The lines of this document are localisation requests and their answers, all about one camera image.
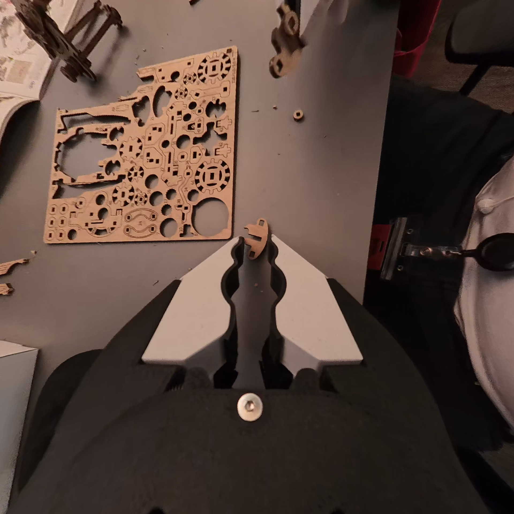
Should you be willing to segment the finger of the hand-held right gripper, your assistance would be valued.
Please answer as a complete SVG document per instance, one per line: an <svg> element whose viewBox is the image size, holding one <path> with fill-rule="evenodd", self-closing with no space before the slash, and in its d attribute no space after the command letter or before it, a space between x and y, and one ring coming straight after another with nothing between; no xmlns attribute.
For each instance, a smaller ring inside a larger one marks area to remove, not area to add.
<svg viewBox="0 0 514 514"><path fill-rule="evenodd" d="M307 28L309 23L328 16L342 25L349 10L350 1L300 1L300 28Z"/></svg>

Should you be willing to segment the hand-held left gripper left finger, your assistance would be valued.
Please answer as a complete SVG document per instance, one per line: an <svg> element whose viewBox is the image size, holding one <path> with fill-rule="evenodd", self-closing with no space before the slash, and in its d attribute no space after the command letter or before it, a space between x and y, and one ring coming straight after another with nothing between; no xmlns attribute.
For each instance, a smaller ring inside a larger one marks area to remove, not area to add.
<svg viewBox="0 0 514 514"><path fill-rule="evenodd" d="M181 278L142 355L144 363L201 368L215 388L232 388L238 375L232 296L244 250L244 238L235 237Z"/></svg>

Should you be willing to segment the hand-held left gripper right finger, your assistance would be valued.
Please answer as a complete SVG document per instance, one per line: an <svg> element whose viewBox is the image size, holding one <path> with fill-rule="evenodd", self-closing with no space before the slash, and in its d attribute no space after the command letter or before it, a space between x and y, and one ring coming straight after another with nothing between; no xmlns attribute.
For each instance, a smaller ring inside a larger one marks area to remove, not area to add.
<svg viewBox="0 0 514 514"><path fill-rule="evenodd" d="M363 361L328 278L276 235L268 239L270 286L276 295L262 350L266 389L288 389L302 369Z"/></svg>

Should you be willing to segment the small wooden model assembly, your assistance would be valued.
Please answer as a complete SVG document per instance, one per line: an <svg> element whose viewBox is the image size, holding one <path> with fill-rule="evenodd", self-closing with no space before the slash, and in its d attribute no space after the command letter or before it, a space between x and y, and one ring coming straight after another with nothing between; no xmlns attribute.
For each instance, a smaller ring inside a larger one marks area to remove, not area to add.
<svg viewBox="0 0 514 514"><path fill-rule="evenodd" d="M271 32L275 54L270 58L269 71L279 79L298 65L305 41L300 33L299 1L281 1L276 12L278 25Z"/></svg>

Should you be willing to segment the small notched wooden part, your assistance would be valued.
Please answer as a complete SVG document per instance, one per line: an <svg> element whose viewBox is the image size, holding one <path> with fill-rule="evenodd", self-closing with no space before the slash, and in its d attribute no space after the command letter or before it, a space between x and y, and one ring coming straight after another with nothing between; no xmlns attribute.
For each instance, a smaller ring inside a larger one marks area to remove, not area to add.
<svg viewBox="0 0 514 514"><path fill-rule="evenodd" d="M248 246L248 259L255 260L264 251L269 235L268 222L264 218L259 218L254 224L247 224L244 229L247 236L244 238L245 245Z"/></svg>

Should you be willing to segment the wooden parts sheet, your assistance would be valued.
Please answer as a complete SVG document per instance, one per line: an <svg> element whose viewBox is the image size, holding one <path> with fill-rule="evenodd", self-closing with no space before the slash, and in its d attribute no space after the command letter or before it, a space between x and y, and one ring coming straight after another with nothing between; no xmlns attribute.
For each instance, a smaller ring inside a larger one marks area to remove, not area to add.
<svg viewBox="0 0 514 514"><path fill-rule="evenodd" d="M142 67L151 81L132 94L57 111L43 242L230 239L238 57L232 45ZM79 136L114 155L74 178L59 158Z"/></svg>

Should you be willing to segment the dark wooden model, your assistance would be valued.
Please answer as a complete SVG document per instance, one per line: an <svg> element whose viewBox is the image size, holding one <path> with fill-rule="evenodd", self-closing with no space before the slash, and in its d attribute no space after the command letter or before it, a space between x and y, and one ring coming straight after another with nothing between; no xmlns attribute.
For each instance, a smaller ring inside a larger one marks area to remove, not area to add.
<svg viewBox="0 0 514 514"><path fill-rule="evenodd" d="M105 36L108 29L117 26L123 27L119 12L112 6L96 1L93 7L82 16L67 32L62 32L58 24L48 13L49 1L13 1L16 16L24 26L24 33L45 49L50 58L63 61L61 73L72 82L77 82L79 76L92 81L97 77L93 73L89 55ZM73 43L75 36L84 28L91 28L100 15L106 18L97 32L87 44L78 49Z"/></svg>

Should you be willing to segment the red bag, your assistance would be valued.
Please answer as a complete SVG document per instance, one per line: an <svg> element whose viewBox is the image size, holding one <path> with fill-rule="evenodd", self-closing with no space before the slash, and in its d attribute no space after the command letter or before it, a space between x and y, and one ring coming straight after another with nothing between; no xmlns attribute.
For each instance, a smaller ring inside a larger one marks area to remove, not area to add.
<svg viewBox="0 0 514 514"><path fill-rule="evenodd" d="M401 1L392 74L411 78L434 28L442 1Z"/></svg>

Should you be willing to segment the clear badge holder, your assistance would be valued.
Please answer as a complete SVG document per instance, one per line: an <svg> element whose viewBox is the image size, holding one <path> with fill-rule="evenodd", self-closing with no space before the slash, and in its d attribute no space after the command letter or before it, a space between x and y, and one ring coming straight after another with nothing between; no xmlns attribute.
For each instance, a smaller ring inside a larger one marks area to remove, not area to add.
<svg viewBox="0 0 514 514"><path fill-rule="evenodd" d="M396 217L391 220L390 234L380 267L380 279L401 282L413 273L419 260L446 262L461 258L462 246L427 245L421 242L422 219L419 215Z"/></svg>

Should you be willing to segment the grey seat chair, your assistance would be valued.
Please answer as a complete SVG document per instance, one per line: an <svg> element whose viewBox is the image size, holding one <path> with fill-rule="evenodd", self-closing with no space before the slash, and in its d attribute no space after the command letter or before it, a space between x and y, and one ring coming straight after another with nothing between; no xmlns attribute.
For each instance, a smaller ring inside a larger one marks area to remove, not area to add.
<svg viewBox="0 0 514 514"><path fill-rule="evenodd" d="M468 96L490 68L513 68L513 1L475 1L459 10L446 35L445 57L475 67L459 90L462 96Z"/></svg>

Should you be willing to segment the white cardboard tray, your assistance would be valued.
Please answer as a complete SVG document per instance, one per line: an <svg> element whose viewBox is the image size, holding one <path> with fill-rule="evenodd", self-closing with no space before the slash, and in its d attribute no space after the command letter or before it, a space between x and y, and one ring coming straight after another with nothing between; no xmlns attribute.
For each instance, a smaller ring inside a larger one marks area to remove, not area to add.
<svg viewBox="0 0 514 514"><path fill-rule="evenodd" d="M37 352L1 341L1 513L10 500Z"/></svg>

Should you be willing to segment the black badge reel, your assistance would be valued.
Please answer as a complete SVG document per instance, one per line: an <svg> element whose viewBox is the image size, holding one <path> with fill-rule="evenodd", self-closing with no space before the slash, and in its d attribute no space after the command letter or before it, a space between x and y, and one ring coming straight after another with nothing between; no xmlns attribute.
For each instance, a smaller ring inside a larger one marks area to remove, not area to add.
<svg viewBox="0 0 514 514"><path fill-rule="evenodd" d="M461 255L475 260L479 267L487 271L513 271L513 233L489 236L477 248L463 250Z"/></svg>

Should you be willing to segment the instruction booklet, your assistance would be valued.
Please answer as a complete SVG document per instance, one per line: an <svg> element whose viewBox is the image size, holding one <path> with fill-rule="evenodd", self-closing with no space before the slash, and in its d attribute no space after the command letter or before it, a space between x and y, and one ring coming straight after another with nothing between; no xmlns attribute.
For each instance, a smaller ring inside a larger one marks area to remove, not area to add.
<svg viewBox="0 0 514 514"><path fill-rule="evenodd" d="M13 1L1 1L1 137L12 115L42 98L58 63L24 33ZM73 26L83 1L50 1L48 13L62 32Z"/></svg>

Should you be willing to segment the long wooden frame scrap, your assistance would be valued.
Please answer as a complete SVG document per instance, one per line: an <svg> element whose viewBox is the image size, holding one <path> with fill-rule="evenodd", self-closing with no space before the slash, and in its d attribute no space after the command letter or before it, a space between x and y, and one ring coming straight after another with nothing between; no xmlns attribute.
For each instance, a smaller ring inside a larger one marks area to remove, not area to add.
<svg viewBox="0 0 514 514"><path fill-rule="evenodd" d="M1 263L1 277L8 275L12 268L17 265L27 264L31 259L18 259L11 260L5 263ZM1 282L1 296L9 296L14 293L15 289L12 284L7 282Z"/></svg>

